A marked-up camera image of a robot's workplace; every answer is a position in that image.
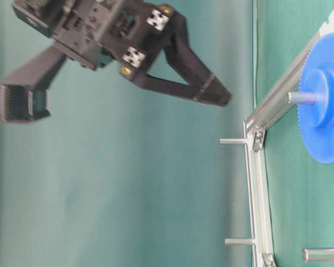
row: screw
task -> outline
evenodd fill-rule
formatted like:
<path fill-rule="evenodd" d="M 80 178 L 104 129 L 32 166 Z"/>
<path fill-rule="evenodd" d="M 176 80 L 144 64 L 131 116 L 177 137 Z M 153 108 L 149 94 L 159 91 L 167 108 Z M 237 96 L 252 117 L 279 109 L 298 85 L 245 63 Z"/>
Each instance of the screw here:
<path fill-rule="evenodd" d="M 166 14 L 171 13 L 171 9 L 168 6 L 161 6 L 161 9 L 163 12 L 165 12 Z"/>
<path fill-rule="evenodd" d="M 94 16 L 89 16 L 89 20 L 90 20 L 91 22 L 95 22 L 95 21 L 96 21 L 96 18 L 95 18 Z"/>
<path fill-rule="evenodd" d="M 122 72 L 123 75 L 128 76 L 131 73 L 131 69 L 129 69 L 127 67 L 122 67 L 121 72 Z"/>

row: metal shaft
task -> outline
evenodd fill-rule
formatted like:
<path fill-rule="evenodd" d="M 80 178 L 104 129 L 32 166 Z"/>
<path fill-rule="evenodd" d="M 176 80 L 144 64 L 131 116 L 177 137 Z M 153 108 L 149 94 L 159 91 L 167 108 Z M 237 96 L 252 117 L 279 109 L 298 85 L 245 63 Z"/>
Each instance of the metal shaft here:
<path fill-rule="evenodd" d="M 298 104 L 314 104 L 316 102 L 315 93 L 299 93 L 290 92 L 288 93 L 288 103 L 293 105 Z"/>
<path fill-rule="evenodd" d="M 334 263 L 334 249 L 303 249 L 305 263 Z"/>
<path fill-rule="evenodd" d="M 246 145 L 246 139 L 220 139 L 221 145 Z"/>
<path fill-rule="evenodd" d="M 226 245 L 255 245 L 256 240 L 254 238 L 234 238 L 234 239 L 225 239 Z"/>

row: teal cloth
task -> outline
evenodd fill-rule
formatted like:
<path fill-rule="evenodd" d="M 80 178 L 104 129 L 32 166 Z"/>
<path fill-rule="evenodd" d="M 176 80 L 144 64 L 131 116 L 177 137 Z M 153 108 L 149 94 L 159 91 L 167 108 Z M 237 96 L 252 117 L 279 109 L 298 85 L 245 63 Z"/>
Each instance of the teal cloth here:
<path fill-rule="evenodd" d="M 258 102 L 332 10 L 334 0 L 258 1 Z M 296 108 L 268 131 L 265 148 L 278 266 L 334 266 L 304 264 L 301 254 L 304 247 L 334 247 L 334 165 L 308 155 Z"/>
<path fill-rule="evenodd" d="M 0 77 L 52 41 L 0 0 Z M 250 266 L 242 137 L 252 112 L 252 3 L 168 0 L 233 93 L 227 108 L 143 91 L 113 63 L 68 61 L 52 117 L 0 125 L 0 267 Z M 162 55 L 152 74 L 181 81 Z"/>

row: bolt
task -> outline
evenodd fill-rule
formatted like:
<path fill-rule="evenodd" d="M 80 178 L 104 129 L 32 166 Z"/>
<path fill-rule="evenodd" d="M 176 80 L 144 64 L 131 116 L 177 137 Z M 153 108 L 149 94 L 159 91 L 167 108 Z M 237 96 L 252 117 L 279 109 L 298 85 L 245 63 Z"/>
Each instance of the bolt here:
<path fill-rule="evenodd" d="M 131 69 L 129 69 L 129 68 L 127 68 L 127 67 L 122 67 L 122 68 L 121 68 L 121 73 L 122 73 L 123 75 L 125 75 L 125 76 L 128 76 L 128 75 L 130 75 L 130 73 L 131 73 Z"/>
<path fill-rule="evenodd" d="M 266 260 L 266 261 L 265 261 L 265 265 L 266 265 L 267 267 L 272 266 L 272 261 L 271 261 L 271 260 Z"/>

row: blue plastic gear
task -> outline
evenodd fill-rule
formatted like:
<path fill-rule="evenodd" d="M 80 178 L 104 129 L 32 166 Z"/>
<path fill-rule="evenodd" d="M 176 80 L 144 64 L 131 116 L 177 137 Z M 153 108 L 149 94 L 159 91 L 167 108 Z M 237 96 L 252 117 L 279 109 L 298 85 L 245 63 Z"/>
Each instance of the blue plastic gear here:
<path fill-rule="evenodd" d="M 334 163 L 334 33 L 321 38 L 304 65 L 299 92 L 315 93 L 313 105 L 298 105 L 304 145 L 321 163 Z"/>

